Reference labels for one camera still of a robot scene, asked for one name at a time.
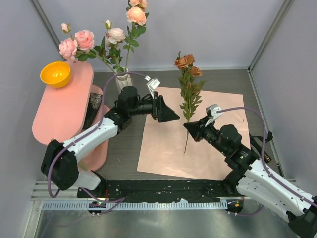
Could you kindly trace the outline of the black ribbon gold lettering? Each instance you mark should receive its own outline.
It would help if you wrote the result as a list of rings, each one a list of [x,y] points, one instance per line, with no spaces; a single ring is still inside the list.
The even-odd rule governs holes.
[[[249,134],[249,139],[250,139],[250,145],[251,145],[251,150],[252,151],[257,151],[259,156],[262,156],[262,148],[263,148],[263,137],[262,136],[253,136]],[[267,133],[266,139],[265,139],[265,144],[272,141],[273,135],[272,132],[269,131]],[[268,155],[266,151],[264,151],[264,161],[266,164],[272,161],[272,158]]]

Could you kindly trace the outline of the pale pink rose stem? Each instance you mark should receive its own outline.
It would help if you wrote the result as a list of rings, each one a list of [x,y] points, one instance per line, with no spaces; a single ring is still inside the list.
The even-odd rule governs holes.
[[[120,28],[113,28],[112,22],[104,22],[106,32],[101,44],[101,61],[106,64],[115,74],[124,72],[120,66],[122,62],[120,44],[125,40],[125,33]]]

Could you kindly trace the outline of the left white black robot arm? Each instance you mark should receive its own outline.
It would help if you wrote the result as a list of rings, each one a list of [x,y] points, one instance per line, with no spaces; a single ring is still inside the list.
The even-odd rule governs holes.
[[[124,87],[114,107],[97,124],[65,142],[54,139],[48,144],[41,172],[47,176],[50,197],[56,197],[52,193],[52,184],[58,191],[74,186],[91,197],[102,197],[106,190],[105,179],[95,171],[79,170],[78,162],[97,146],[124,131],[136,115],[151,115],[159,123],[180,119],[158,92],[140,97],[134,86]]]

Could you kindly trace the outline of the peach rose stem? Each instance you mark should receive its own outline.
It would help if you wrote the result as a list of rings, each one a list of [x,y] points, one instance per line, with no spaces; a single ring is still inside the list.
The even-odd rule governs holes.
[[[129,0],[126,8],[127,21],[131,26],[127,26],[127,35],[123,48],[127,50],[125,71],[128,67],[128,58],[130,52],[134,52],[136,47],[139,47],[137,38],[146,32],[146,22],[149,13],[146,12],[148,3],[146,0]]]

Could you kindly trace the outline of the red leafy flower stem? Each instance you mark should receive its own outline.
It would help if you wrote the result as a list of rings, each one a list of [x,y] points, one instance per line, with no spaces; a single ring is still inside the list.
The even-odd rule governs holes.
[[[205,84],[204,80],[196,82],[196,78],[203,75],[202,71],[194,66],[195,57],[192,54],[182,55],[178,52],[174,66],[181,71],[182,75],[178,78],[180,83],[180,95],[184,102],[179,105],[183,110],[183,116],[186,122],[190,122],[195,114],[197,107],[203,101],[201,99],[201,89]]]

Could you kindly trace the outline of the pink rose bud stem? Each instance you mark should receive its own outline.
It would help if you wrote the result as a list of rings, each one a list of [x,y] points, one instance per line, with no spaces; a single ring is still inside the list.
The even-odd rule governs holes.
[[[81,30],[72,35],[69,23],[62,23],[61,30],[68,36],[58,46],[59,54],[65,60],[87,61],[97,58],[115,72],[110,61],[106,59],[106,46],[110,44],[107,35],[103,37],[100,45],[96,45],[94,33],[89,30]]]

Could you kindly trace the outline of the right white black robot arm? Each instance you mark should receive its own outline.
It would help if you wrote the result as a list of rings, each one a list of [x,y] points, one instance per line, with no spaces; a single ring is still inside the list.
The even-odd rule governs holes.
[[[230,196],[247,196],[269,208],[302,238],[317,233],[317,198],[306,193],[278,173],[265,167],[259,156],[242,144],[242,136],[234,125],[216,129],[206,119],[185,123],[192,138],[205,140],[225,156],[232,171],[224,179],[224,191]]]

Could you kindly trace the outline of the pink flower bouquet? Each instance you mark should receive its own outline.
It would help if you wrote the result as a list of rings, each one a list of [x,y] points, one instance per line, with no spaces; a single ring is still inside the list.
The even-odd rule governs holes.
[[[137,170],[139,172],[176,176],[192,179],[223,180],[231,168],[225,157],[205,140],[195,142],[187,135],[183,126],[186,122],[180,104],[183,98],[179,88],[158,87],[156,91],[163,96],[165,103],[179,116],[179,120],[159,123],[151,115],[146,117]],[[215,121],[215,128],[233,124],[242,135],[242,143],[250,148],[249,128],[243,95],[201,91],[202,102],[191,117],[199,121],[206,116],[206,108],[218,104],[222,109],[238,108],[224,113]]]

